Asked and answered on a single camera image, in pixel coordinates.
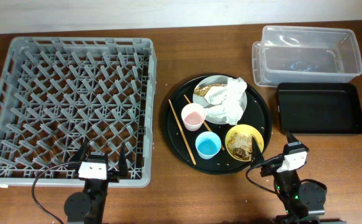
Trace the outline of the grey plastic dishwasher rack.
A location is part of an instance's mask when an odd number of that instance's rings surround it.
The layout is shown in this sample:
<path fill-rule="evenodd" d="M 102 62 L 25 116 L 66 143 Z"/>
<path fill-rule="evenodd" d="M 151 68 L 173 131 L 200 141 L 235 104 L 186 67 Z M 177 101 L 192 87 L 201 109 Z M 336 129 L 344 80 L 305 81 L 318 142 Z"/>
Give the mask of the grey plastic dishwasher rack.
<path fill-rule="evenodd" d="M 157 58 L 147 38 L 16 37 L 0 78 L 0 187 L 82 187 L 64 164 L 88 143 L 117 187 L 151 180 Z"/>

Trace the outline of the grey round plate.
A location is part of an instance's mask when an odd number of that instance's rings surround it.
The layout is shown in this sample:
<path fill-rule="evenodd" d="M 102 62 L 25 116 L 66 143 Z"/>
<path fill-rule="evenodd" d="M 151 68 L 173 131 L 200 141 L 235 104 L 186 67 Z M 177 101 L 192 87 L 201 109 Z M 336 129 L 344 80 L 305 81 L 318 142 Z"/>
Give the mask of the grey round plate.
<path fill-rule="evenodd" d="M 204 78 L 202 81 L 200 81 L 194 87 L 194 89 L 197 86 L 207 86 L 210 84 L 225 84 L 228 78 L 231 78 L 231 77 L 228 77 L 225 75 L 211 75 L 211 76 Z M 239 102 L 241 103 L 241 106 L 243 107 L 243 109 L 245 111 L 245 109 L 247 107 L 247 93 L 246 92 L 243 94 L 243 98 Z M 209 105 L 203 96 L 195 95 L 194 90 L 193 90 L 193 103 L 197 103 L 197 104 L 201 105 L 204 109 L 206 106 Z"/>

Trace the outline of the pink plastic cup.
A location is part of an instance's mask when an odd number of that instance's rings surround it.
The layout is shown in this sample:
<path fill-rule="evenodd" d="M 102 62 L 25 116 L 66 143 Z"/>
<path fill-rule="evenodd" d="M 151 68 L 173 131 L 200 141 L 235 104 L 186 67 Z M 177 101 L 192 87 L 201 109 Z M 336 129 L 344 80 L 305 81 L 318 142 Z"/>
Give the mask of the pink plastic cup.
<path fill-rule="evenodd" d="M 206 110 L 197 103 L 187 104 L 181 111 L 181 119 L 189 131 L 197 131 L 206 119 Z"/>

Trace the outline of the black rectangular waste tray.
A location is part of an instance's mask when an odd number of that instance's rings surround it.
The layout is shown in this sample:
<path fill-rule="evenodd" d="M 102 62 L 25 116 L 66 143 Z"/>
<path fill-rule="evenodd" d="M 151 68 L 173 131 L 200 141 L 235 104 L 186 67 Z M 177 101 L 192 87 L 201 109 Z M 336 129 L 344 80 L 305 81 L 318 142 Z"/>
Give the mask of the black rectangular waste tray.
<path fill-rule="evenodd" d="M 281 83 L 280 127 L 293 134 L 362 134 L 362 109 L 350 83 Z"/>

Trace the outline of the wooden chopstick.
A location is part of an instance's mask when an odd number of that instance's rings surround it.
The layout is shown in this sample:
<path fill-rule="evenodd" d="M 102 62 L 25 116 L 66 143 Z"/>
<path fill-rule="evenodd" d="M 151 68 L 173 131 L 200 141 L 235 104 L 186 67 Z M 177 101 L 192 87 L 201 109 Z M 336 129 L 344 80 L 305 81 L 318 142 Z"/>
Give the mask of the wooden chopstick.
<path fill-rule="evenodd" d="M 172 102 L 171 102 L 170 99 L 168 99 L 168 103 L 169 103 L 169 105 L 170 105 L 170 108 L 171 108 L 171 111 L 172 111 L 172 113 L 173 113 L 173 116 L 174 116 L 174 118 L 175 118 L 175 120 L 176 120 L 176 124 L 177 124 L 178 129 L 179 129 L 179 131 L 180 131 L 180 133 L 181 133 L 181 136 L 182 136 L 182 138 L 183 138 L 183 141 L 184 141 L 184 143 L 185 143 L 185 146 L 186 146 L 186 148 L 187 148 L 187 150 L 188 150 L 188 154 L 189 154 L 189 156 L 190 156 L 190 158 L 191 158 L 191 160 L 192 160 L 193 165 L 195 166 L 195 165 L 197 164 L 197 163 L 196 163 L 196 160 L 195 160 L 195 158 L 194 158 L 194 156 L 193 156 L 193 154 L 192 154 L 192 152 L 191 152 L 191 148 L 190 148 L 190 146 L 189 146 L 188 140 L 186 139 L 186 136 L 184 135 L 183 128 L 182 128 L 182 126 L 181 126 L 181 124 L 180 124 L 180 122 L 179 122 L 179 119 L 178 119 L 178 117 L 177 117 L 177 114 L 176 114 L 176 112 L 175 112 L 175 110 L 174 110 L 173 104 L 172 104 Z"/>
<path fill-rule="evenodd" d="M 191 101 L 188 99 L 188 97 L 187 97 L 186 95 L 183 95 L 183 96 L 185 97 L 186 101 L 190 104 Z M 208 124 L 207 124 L 205 121 L 203 121 L 203 124 L 204 124 L 204 126 L 206 127 L 206 129 L 207 129 L 208 131 L 212 132 L 212 129 L 208 126 Z M 221 149 L 222 149 L 223 151 L 225 151 L 225 148 L 224 148 L 224 146 L 223 146 L 222 144 L 221 144 Z"/>

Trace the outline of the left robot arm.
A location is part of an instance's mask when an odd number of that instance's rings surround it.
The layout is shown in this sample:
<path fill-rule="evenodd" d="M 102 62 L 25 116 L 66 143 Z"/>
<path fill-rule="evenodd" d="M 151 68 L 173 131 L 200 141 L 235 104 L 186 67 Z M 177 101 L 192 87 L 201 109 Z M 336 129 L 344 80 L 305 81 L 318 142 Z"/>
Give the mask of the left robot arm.
<path fill-rule="evenodd" d="M 120 149 L 118 170 L 108 168 L 106 154 L 87 154 L 87 148 L 85 142 L 69 159 L 72 163 L 69 167 L 74 168 L 79 180 L 85 183 L 81 192 L 70 195 L 65 201 L 64 212 L 68 223 L 101 223 L 109 183 L 118 183 L 128 175 L 124 144 Z"/>

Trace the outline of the gold foil wrapper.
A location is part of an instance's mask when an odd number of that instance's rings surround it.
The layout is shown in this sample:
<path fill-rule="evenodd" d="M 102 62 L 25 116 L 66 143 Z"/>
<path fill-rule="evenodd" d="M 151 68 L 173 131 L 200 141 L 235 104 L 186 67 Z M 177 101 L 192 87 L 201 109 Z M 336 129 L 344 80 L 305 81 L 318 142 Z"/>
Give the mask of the gold foil wrapper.
<path fill-rule="evenodd" d="M 205 94 L 212 88 L 212 87 L 224 87 L 226 84 L 210 84 L 207 86 L 197 86 L 194 89 L 194 94 L 198 96 L 205 96 Z"/>

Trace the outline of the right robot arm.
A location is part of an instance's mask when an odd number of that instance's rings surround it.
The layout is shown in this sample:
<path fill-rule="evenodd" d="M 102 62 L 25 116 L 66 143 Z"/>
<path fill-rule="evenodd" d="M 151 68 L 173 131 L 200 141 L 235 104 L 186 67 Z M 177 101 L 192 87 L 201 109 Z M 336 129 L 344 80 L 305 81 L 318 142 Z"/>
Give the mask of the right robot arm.
<path fill-rule="evenodd" d="M 306 164 L 309 148 L 290 132 L 283 153 L 265 160 L 256 138 L 252 138 L 252 160 L 246 171 L 246 179 L 254 186 L 275 194 L 283 203 L 285 215 L 278 215 L 272 223 L 343 223 L 340 219 L 322 220 L 325 214 L 327 187 L 313 179 L 300 179 L 297 170 Z M 249 172 L 260 169 L 262 177 L 272 176 L 272 190 L 261 186 L 249 177 Z"/>

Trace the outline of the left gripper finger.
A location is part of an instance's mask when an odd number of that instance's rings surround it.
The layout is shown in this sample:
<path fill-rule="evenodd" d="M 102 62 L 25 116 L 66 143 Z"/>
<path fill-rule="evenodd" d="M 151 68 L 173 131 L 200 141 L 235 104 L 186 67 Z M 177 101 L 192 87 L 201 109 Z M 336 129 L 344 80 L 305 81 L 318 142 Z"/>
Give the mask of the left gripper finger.
<path fill-rule="evenodd" d="M 78 151 L 70 158 L 70 162 L 80 162 L 86 158 L 88 142 L 84 141 Z"/>
<path fill-rule="evenodd" d="M 123 142 L 121 145 L 121 151 L 120 156 L 118 160 L 118 171 L 119 175 L 122 177 L 128 176 L 128 164 L 126 162 L 126 156 L 125 156 L 125 143 Z"/>

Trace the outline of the food scraps pile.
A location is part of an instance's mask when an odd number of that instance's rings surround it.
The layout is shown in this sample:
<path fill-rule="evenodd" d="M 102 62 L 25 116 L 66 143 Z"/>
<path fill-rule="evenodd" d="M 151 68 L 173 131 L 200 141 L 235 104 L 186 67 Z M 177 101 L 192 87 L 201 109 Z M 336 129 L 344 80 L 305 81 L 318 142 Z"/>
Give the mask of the food scraps pile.
<path fill-rule="evenodd" d="M 240 161 L 250 161 L 252 154 L 251 134 L 234 133 L 227 142 L 230 154 Z"/>

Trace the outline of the blue plastic cup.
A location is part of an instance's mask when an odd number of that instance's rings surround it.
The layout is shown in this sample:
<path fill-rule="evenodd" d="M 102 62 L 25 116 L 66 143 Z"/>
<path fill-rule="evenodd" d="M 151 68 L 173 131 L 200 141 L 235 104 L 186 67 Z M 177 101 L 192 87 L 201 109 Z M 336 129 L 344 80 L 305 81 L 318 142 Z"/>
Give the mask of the blue plastic cup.
<path fill-rule="evenodd" d="M 222 144 L 216 133 L 206 131 L 197 136 L 195 146 L 202 159 L 211 159 L 221 150 Z"/>

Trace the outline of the white paper napkin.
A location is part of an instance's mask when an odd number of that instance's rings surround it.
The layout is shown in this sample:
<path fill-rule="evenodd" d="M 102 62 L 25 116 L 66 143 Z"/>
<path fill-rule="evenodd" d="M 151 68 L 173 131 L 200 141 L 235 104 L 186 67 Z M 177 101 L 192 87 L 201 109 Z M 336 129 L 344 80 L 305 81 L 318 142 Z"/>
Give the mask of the white paper napkin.
<path fill-rule="evenodd" d="M 239 102 L 247 89 L 242 78 L 228 78 L 225 85 L 211 85 L 204 95 L 209 104 L 205 107 L 206 119 L 214 124 L 236 125 L 244 109 Z"/>

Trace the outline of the yellow plastic bowl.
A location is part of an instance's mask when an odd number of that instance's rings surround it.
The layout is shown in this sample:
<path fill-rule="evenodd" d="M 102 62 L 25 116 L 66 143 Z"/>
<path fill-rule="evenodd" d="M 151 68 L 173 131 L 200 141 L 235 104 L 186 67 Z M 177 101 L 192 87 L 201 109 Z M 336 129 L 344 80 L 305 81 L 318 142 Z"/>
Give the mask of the yellow plastic bowl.
<path fill-rule="evenodd" d="M 255 137 L 255 139 L 256 139 L 256 141 L 257 141 L 257 143 L 259 145 L 259 148 L 260 148 L 261 152 L 264 151 L 264 139 L 263 139 L 262 135 L 259 133 L 259 131 L 256 130 L 254 127 L 250 126 L 250 125 L 239 124 L 239 125 L 236 125 L 233 128 L 231 128 L 226 134 L 225 147 L 226 147 L 229 154 L 230 154 L 230 152 L 229 152 L 229 150 L 227 148 L 227 142 L 234 133 L 244 133 L 244 134 L 253 135 L 253 137 Z"/>

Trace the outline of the round black serving tray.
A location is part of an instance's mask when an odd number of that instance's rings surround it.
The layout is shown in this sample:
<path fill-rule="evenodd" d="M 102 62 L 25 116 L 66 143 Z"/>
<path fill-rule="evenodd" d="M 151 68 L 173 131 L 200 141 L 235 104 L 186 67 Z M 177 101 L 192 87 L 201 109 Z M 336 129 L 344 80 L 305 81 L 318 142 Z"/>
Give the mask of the round black serving tray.
<path fill-rule="evenodd" d="M 174 91 L 172 91 L 169 99 L 173 104 L 174 110 L 181 125 L 183 125 L 181 119 L 181 110 L 188 103 L 183 95 L 186 95 L 188 99 L 192 101 L 194 87 L 204 78 L 211 75 L 214 74 L 205 73 L 199 77 L 192 78 L 180 84 L 180 86 L 176 87 Z M 266 148 L 269 145 L 272 135 L 272 120 L 269 108 L 256 89 L 248 86 L 245 92 L 247 93 L 247 107 L 238 123 L 250 125 L 258 130 L 264 139 L 264 148 Z M 177 159 L 187 166 L 199 172 L 211 175 L 234 174 L 250 166 L 250 162 L 238 161 L 232 158 L 226 150 L 223 151 L 222 149 L 213 158 L 202 159 L 198 155 L 195 146 L 195 140 L 199 134 L 207 131 L 205 126 L 201 126 L 197 131 L 189 131 L 186 128 L 183 128 L 184 135 L 188 140 L 191 152 L 197 163 L 194 166 L 176 124 L 176 120 L 173 116 L 168 100 L 164 102 L 164 105 L 161 107 L 161 109 L 162 112 L 159 116 L 159 122 L 167 145 L 169 146 L 172 153 L 177 157 Z M 224 144 L 226 134 L 232 128 L 232 126 L 229 124 L 214 124 L 210 122 L 207 122 L 207 124 L 212 129 L 212 131 L 220 137 L 221 142 Z"/>

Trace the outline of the clear plastic waste bin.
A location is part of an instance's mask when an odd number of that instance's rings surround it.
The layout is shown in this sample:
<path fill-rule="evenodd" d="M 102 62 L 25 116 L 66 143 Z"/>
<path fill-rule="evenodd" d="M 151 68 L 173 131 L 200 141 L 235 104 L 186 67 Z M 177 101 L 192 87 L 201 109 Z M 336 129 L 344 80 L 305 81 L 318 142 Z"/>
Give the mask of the clear plastic waste bin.
<path fill-rule="evenodd" d="M 265 26 L 252 46 L 254 83 L 348 83 L 362 74 L 360 48 L 350 29 Z"/>

